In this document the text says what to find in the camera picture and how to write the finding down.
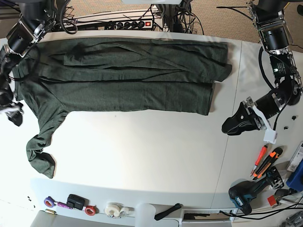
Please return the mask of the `black robot arm, image left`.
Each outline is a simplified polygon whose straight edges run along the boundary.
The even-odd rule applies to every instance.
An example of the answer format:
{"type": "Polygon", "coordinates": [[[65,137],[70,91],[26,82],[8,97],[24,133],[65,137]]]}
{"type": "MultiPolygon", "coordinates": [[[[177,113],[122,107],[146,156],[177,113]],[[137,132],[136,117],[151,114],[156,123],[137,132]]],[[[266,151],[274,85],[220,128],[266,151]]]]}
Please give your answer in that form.
{"type": "Polygon", "coordinates": [[[0,112],[16,126],[23,122],[23,105],[13,102],[14,94],[10,82],[21,82],[25,78],[14,79],[9,76],[25,56],[38,49],[37,44],[53,29],[61,27],[68,34],[75,34],[64,27],[63,16],[69,0],[13,0],[18,6],[19,20],[7,35],[7,44],[0,50],[0,112]]]}

